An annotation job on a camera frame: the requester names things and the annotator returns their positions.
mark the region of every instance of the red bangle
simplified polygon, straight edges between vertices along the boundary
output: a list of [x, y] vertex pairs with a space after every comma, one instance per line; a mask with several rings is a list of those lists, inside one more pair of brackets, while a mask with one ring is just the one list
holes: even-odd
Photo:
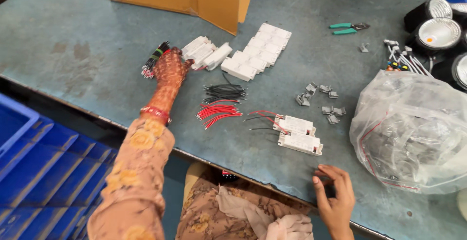
[[153, 116], [160, 117], [166, 120], [166, 124], [169, 124], [172, 122], [172, 119], [170, 118], [169, 114], [165, 111], [160, 110], [158, 107], [154, 106], [144, 106], [140, 110], [141, 112], [144, 113], [149, 113]]

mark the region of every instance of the floral sleeve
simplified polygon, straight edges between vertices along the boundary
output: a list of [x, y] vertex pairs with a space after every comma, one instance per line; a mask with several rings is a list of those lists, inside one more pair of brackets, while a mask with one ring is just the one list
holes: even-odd
[[175, 139], [161, 123], [137, 119], [128, 129], [102, 203], [88, 221], [90, 240], [163, 240], [163, 168]]

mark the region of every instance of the workbench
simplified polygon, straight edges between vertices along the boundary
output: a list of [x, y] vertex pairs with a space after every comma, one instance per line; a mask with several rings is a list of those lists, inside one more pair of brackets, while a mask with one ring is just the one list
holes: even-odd
[[[182, 48], [198, 36], [217, 46], [242, 50], [263, 22], [291, 31], [276, 65], [248, 87], [243, 113], [273, 111], [312, 121], [323, 155], [316, 157], [277, 145], [264, 119], [227, 118], [204, 130], [195, 117], [204, 85], [226, 83], [220, 68], [188, 74], [175, 100], [169, 129], [179, 152], [220, 166], [256, 183], [315, 203], [312, 172], [319, 163], [349, 172], [356, 204], [354, 226], [397, 240], [465, 239], [467, 222], [456, 194], [420, 195], [387, 188], [358, 161], [349, 140], [360, 91], [385, 67], [385, 38], [404, 42], [404, 15], [424, 0], [251, 0], [237, 36], [194, 16], [109, 0], [8, 0], [0, 5], [0, 73], [3, 77], [128, 127], [151, 97], [155, 80], [141, 67], [163, 41]], [[365, 22], [369, 29], [334, 36], [328, 26]], [[369, 43], [368, 53], [358, 46]], [[316, 93], [310, 107], [295, 96], [310, 83], [331, 85], [339, 98]], [[345, 107], [330, 125], [321, 106]]]

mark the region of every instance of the green-handled pliers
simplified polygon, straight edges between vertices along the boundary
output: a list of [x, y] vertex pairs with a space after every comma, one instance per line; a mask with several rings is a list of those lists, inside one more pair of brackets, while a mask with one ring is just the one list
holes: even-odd
[[339, 31], [334, 31], [332, 34], [333, 35], [347, 35], [347, 34], [353, 34], [356, 33], [357, 30], [361, 29], [367, 29], [369, 28], [369, 24], [365, 23], [358, 23], [358, 24], [351, 24], [351, 23], [342, 23], [342, 24], [333, 24], [329, 26], [329, 29], [334, 29], [334, 28], [348, 28], [345, 30], [339, 30]]

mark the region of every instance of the worker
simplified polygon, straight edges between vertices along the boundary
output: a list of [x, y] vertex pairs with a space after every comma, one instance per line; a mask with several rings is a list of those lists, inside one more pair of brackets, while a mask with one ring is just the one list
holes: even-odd
[[[181, 54], [172, 48], [154, 68], [157, 88], [130, 125], [106, 177], [102, 203], [87, 224], [90, 240], [164, 239], [163, 169], [175, 142], [165, 126], [178, 89], [194, 62], [182, 63]], [[190, 167], [187, 173], [177, 240], [278, 239], [289, 233], [294, 235], [287, 239], [313, 239], [311, 220], [306, 216], [308, 206], [246, 180], [219, 186], [210, 174], [212, 170], [198, 165], [205, 168]], [[353, 240], [349, 223], [355, 199], [348, 173], [319, 165], [312, 181], [321, 219], [332, 239]], [[326, 197], [325, 185], [335, 187], [335, 197]], [[289, 232], [280, 225], [288, 226]]]

